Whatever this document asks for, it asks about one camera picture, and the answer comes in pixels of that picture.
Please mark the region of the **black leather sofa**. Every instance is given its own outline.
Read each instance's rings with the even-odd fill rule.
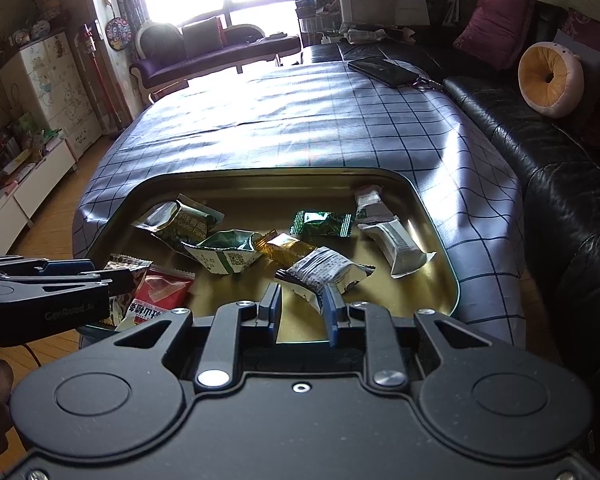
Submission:
[[[566,15],[560,7],[538,2],[526,44],[553,40]],[[564,365],[593,391],[591,458],[600,467],[600,151],[582,146],[526,105],[518,90],[517,64],[497,73],[452,49],[453,36],[453,31],[429,29],[416,32],[414,46],[391,41],[317,45],[302,52],[302,62],[378,56],[426,70],[516,172],[524,197],[526,264]]]

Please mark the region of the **red snack packet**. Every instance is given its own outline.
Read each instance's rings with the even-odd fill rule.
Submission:
[[[116,332],[159,316],[172,308],[182,306],[195,274],[182,270],[151,266],[136,290],[136,297],[126,311]]]

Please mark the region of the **red vacuum cleaner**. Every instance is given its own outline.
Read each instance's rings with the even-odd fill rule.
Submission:
[[[121,134],[125,127],[122,125],[122,121],[120,120],[120,116],[116,111],[113,101],[111,99],[111,95],[107,90],[107,86],[104,83],[104,79],[102,77],[102,72],[100,71],[100,67],[98,65],[98,60],[96,58],[96,43],[93,39],[92,28],[85,23],[82,26],[82,39],[84,40],[84,46],[87,55],[91,59],[91,64],[93,65],[93,69],[95,70],[96,76],[98,77],[98,82],[100,83],[100,88],[102,89],[102,93],[104,94],[105,104],[107,105],[107,111],[113,116],[113,120],[116,123],[116,127],[118,128],[118,135]]]

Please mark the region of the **smartphone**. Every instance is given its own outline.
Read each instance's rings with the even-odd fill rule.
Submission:
[[[363,73],[371,79],[384,83],[389,88],[412,85],[421,76],[411,70],[402,68],[379,57],[363,57],[355,61],[349,61],[347,66],[356,72]]]

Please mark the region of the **round plush pillow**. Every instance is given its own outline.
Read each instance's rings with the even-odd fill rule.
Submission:
[[[526,103],[553,119],[573,112],[584,92],[580,60],[568,48],[547,41],[530,46],[524,53],[518,81]]]

